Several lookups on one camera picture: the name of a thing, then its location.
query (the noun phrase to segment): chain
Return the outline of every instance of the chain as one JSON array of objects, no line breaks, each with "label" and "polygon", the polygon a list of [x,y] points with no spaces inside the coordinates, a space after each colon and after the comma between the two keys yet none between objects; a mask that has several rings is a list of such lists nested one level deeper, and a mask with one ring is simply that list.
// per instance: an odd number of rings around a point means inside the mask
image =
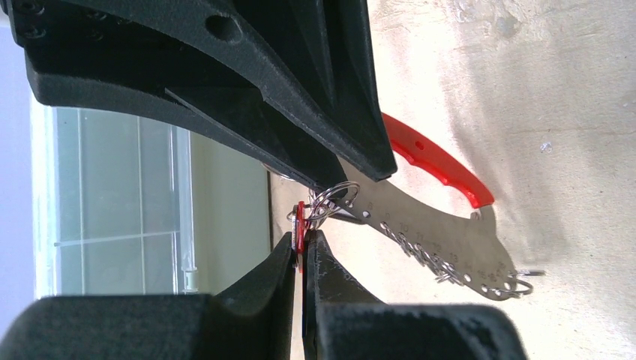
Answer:
[{"label": "chain", "polygon": [[[402,251],[404,251],[408,257],[415,257],[420,265],[429,268],[433,274],[435,274],[435,281],[437,281],[438,284],[448,281],[451,284],[457,284],[462,287],[465,282],[472,281],[469,274],[465,274],[462,277],[450,262],[444,261],[435,253],[428,253],[420,244],[409,243],[407,241],[407,237],[402,232],[396,234],[393,230],[391,230],[387,223],[380,223],[380,227],[384,230],[385,235],[400,245]],[[508,295],[512,298],[518,299],[521,296],[530,295],[534,290],[534,286],[531,283],[521,280],[519,277],[544,275],[545,271],[543,270],[518,270],[508,274],[508,282],[505,283],[504,289],[482,285],[481,291],[484,293],[492,291],[496,296]],[[521,285],[526,287],[526,289],[512,289],[511,283]]]},{"label": "chain", "polygon": [[[274,173],[273,169],[269,167],[268,170]],[[310,189],[310,203],[305,205],[305,208],[309,208],[311,210],[310,215],[304,219],[304,228],[307,230],[317,230],[327,220],[327,218],[332,216],[335,212],[338,212],[340,210],[340,207],[330,199],[339,192],[347,191],[349,189],[353,189],[355,191],[353,196],[351,196],[351,198],[345,202],[347,206],[351,207],[356,201],[356,197],[358,196],[358,193],[360,191],[360,184],[358,184],[357,182],[341,182],[340,184],[337,184],[334,187],[330,187],[329,189],[318,194]],[[287,220],[293,222],[296,221],[295,210],[291,211],[287,215]],[[296,228],[296,225],[297,224],[295,223],[292,225],[294,229]],[[407,237],[402,232],[396,234],[386,222],[380,223],[380,227],[382,227],[382,230],[384,230],[386,236],[400,245],[400,248],[402,248],[402,251],[404,251],[404,253],[408,257],[414,257],[420,265],[428,268],[431,272],[433,272],[433,274],[435,275],[435,281],[438,284],[448,281],[451,284],[456,284],[462,287],[465,285],[465,283],[473,280],[469,274],[464,274],[462,276],[457,270],[455,270],[455,266],[450,262],[445,261],[441,257],[437,256],[435,253],[428,253],[420,244],[411,244],[410,242],[408,242]],[[504,284],[504,289],[482,285],[481,291],[483,291],[484,293],[492,291],[496,296],[507,295],[512,298],[520,298],[521,296],[531,294],[534,290],[534,286],[531,283],[525,280],[521,280],[520,277],[543,275],[545,275],[545,272],[542,270],[515,271],[508,274],[508,282]],[[516,287],[515,289],[513,289],[512,284],[521,285],[522,287],[526,287],[526,289],[518,290],[516,289]]]},{"label": "chain", "polygon": [[402,251],[404,251],[408,257],[414,257],[420,265],[429,268],[433,274],[435,274],[435,281],[437,281],[437,283],[448,281],[460,286],[464,285],[460,274],[455,271],[453,264],[444,261],[434,253],[428,253],[420,244],[409,243],[407,237],[402,232],[396,234],[387,223],[380,223],[380,227],[384,230],[385,235],[400,245]]}]

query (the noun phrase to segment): red plastic grip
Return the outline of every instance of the red plastic grip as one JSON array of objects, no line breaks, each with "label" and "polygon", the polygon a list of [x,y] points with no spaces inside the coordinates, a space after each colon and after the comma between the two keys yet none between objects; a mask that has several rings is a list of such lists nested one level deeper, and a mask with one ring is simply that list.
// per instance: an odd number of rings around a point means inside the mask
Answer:
[{"label": "red plastic grip", "polygon": [[461,191],[474,209],[494,203],[493,194],[486,185],[435,142],[392,116],[383,113],[382,119],[391,147],[409,164]]}]

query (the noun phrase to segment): black 3d-printed part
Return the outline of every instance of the black 3d-printed part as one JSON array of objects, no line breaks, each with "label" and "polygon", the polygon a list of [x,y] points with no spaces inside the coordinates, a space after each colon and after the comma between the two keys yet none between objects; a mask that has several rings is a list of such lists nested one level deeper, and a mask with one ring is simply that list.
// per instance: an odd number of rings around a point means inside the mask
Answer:
[{"label": "black 3d-printed part", "polygon": [[290,358],[294,276],[287,233],[219,295],[71,296],[37,301],[0,359]]},{"label": "black 3d-printed part", "polygon": [[510,320],[486,306],[384,304],[309,231],[303,298],[307,360],[526,358]]},{"label": "black 3d-printed part", "polygon": [[13,0],[44,104],[146,116],[320,190],[397,169],[365,0]]}]

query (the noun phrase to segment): white surface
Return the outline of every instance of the white surface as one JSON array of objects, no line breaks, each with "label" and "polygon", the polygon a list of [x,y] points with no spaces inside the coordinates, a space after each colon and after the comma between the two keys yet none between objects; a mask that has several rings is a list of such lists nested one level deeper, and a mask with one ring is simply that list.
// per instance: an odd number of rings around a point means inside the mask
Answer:
[{"label": "white surface", "polygon": [[0,339],[35,298],[31,140],[24,53],[0,28]]},{"label": "white surface", "polygon": [[190,140],[197,281],[217,294],[270,253],[267,173],[218,142]]},{"label": "white surface", "polygon": [[[636,3],[370,0],[369,7],[382,111],[473,170],[493,191],[499,239],[517,268],[548,276],[533,279],[529,297],[488,301],[435,284],[368,226],[329,220],[323,229],[336,257],[385,302],[502,309],[531,359],[636,359]],[[392,182],[468,216],[456,190],[397,160]],[[275,235],[289,229],[284,214],[306,197],[297,184],[278,182]]]},{"label": "white surface", "polygon": [[0,28],[8,28],[9,26],[11,26],[9,24],[9,16],[0,10]]}]

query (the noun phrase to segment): black plastic bracket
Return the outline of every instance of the black plastic bracket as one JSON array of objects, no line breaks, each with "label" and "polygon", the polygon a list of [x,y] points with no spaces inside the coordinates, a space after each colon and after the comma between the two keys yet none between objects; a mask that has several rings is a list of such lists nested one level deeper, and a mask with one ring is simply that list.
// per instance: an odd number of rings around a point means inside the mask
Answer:
[{"label": "black plastic bracket", "polygon": [[525,359],[510,320],[475,305],[384,304],[309,231],[304,273],[306,359]]},{"label": "black plastic bracket", "polygon": [[256,268],[213,295],[62,296],[27,308],[0,359],[290,358],[291,234]]},{"label": "black plastic bracket", "polygon": [[157,119],[314,190],[397,169],[365,0],[12,0],[43,104]]}]

